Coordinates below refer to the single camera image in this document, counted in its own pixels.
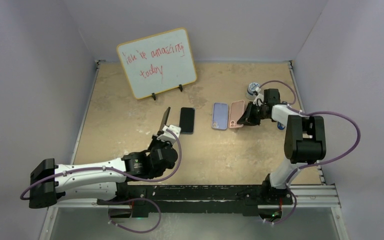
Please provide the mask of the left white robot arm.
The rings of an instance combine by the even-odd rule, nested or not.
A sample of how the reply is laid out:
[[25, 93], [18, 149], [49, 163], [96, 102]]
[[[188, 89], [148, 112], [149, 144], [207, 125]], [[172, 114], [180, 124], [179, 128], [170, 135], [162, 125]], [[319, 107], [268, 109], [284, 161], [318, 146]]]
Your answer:
[[170, 127], [152, 136], [147, 149], [122, 157], [81, 165], [56, 164], [54, 158], [42, 160], [30, 173], [30, 185], [20, 194], [29, 208], [51, 207], [70, 199], [114, 201], [129, 199], [127, 182], [156, 183], [169, 179], [180, 166], [180, 131]]

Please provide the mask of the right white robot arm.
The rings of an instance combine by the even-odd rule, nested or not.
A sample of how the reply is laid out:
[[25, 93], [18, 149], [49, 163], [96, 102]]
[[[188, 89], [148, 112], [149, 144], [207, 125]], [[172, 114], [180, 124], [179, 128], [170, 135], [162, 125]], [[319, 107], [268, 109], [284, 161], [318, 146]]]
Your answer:
[[260, 191], [262, 200], [272, 204], [288, 194], [289, 184], [302, 167], [325, 158], [325, 124], [321, 116], [305, 116], [293, 111], [281, 102], [278, 89], [257, 87], [253, 93], [255, 99], [247, 104], [238, 124], [258, 126], [262, 120], [271, 120], [285, 126], [284, 160], [266, 176]]

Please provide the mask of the black phone blue frame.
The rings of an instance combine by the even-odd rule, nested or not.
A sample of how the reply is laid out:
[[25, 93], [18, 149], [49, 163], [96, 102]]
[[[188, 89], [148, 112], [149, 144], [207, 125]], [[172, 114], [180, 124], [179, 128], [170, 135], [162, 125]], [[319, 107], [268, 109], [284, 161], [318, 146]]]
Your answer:
[[195, 126], [195, 109], [193, 107], [182, 107], [180, 109], [179, 127], [181, 134], [192, 134]]

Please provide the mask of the pink phone case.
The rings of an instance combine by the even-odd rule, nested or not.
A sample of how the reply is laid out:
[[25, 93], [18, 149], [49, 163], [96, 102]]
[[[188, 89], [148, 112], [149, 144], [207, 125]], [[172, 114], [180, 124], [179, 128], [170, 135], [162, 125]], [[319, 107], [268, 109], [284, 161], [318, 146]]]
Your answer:
[[229, 115], [228, 115], [228, 128], [238, 129], [242, 128], [243, 124], [238, 124], [240, 117], [245, 111], [245, 101], [237, 100], [230, 104]]

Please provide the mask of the lavender phone case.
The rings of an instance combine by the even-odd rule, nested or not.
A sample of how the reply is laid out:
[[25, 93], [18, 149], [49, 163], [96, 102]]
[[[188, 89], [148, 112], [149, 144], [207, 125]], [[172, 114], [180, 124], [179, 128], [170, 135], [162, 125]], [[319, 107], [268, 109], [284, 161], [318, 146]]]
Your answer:
[[228, 128], [229, 106], [226, 103], [215, 102], [212, 109], [211, 127], [215, 130]]

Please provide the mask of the pink cased phone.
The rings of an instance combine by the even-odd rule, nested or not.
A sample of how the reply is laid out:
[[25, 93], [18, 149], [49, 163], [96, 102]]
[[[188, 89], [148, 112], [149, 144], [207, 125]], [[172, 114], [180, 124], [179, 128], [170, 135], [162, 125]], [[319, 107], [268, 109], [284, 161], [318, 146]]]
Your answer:
[[171, 107], [168, 107], [165, 112], [163, 113], [163, 116], [162, 116], [162, 119], [161, 119], [161, 123], [160, 123], [160, 127], [159, 127], [159, 130], [158, 130], [158, 134], [162, 133], [163, 132], [163, 128], [167, 125], [167, 121], [168, 121], [168, 118], [169, 118], [169, 114], [170, 114], [170, 110], [171, 110]]

